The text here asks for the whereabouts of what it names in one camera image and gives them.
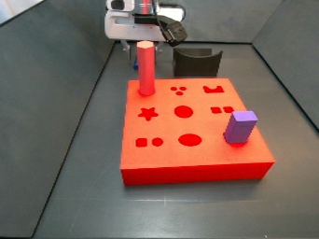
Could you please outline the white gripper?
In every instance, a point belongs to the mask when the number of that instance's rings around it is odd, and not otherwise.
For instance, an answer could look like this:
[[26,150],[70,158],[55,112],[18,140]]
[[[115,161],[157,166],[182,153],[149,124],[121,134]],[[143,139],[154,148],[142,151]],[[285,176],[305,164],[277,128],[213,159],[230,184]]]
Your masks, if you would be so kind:
[[141,9],[114,9],[109,7],[103,17],[103,32],[107,38],[121,41],[122,51],[130,60],[130,46],[126,40],[158,41],[154,43],[154,63],[161,53],[161,41],[165,41],[160,28],[153,24],[135,24],[135,15],[161,15],[181,23],[185,10],[181,7],[146,7]]

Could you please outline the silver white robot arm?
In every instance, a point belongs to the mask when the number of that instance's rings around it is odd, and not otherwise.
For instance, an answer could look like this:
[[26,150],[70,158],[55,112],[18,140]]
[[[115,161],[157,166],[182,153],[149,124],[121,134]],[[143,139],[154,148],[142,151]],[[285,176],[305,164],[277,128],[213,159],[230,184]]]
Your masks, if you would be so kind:
[[126,55],[129,41],[157,42],[177,46],[186,38],[181,25],[185,9],[176,3],[160,0],[105,0],[103,32],[109,39],[118,40]]

